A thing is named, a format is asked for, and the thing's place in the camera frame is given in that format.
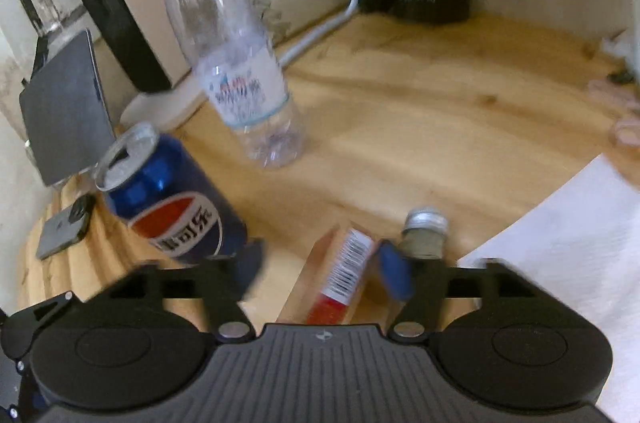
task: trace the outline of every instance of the wooden tabletop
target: wooden tabletop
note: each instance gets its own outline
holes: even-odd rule
[[[339,219],[393,237],[409,209],[436,206],[450,220],[453,261],[601,152],[640,182],[636,154],[607,136],[619,114],[585,92],[587,81],[614,69],[581,40],[504,19],[429,28],[359,16],[286,71],[308,128],[299,161],[255,167],[208,104],[177,136],[250,234],[268,241],[265,270],[244,303],[259,330],[278,317],[313,243]],[[78,193],[74,180],[22,249],[21,307],[69,289],[86,299],[137,262],[162,259],[99,202],[82,243],[38,261],[44,219]],[[375,311],[374,296],[365,295],[357,321]],[[200,321],[193,302],[174,310]]]

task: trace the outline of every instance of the white paper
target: white paper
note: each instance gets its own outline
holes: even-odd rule
[[[640,421],[640,193],[603,155],[542,204],[458,261],[503,259],[599,327],[613,369],[598,407]]]

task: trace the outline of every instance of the barcode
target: barcode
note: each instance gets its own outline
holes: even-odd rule
[[[335,263],[322,294],[348,306],[372,249],[373,240],[370,237],[351,229],[342,244],[338,262]]]

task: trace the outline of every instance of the can lid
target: can lid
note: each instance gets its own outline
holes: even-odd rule
[[[447,218],[436,208],[422,206],[420,208],[414,208],[409,212],[406,216],[402,231],[415,228],[432,229],[433,231],[446,235],[449,231],[449,221],[447,221]]]
[[[159,139],[151,123],[138,123],[116,139],[95,168],[98,190],[109,192],[126,183],[151,157]]]

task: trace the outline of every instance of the pepsi can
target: pepsi can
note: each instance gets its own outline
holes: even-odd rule
[[[172,259],[197,264],[232,255],[246,226],[176,138],[140,123],[95,169],[111,212]]]

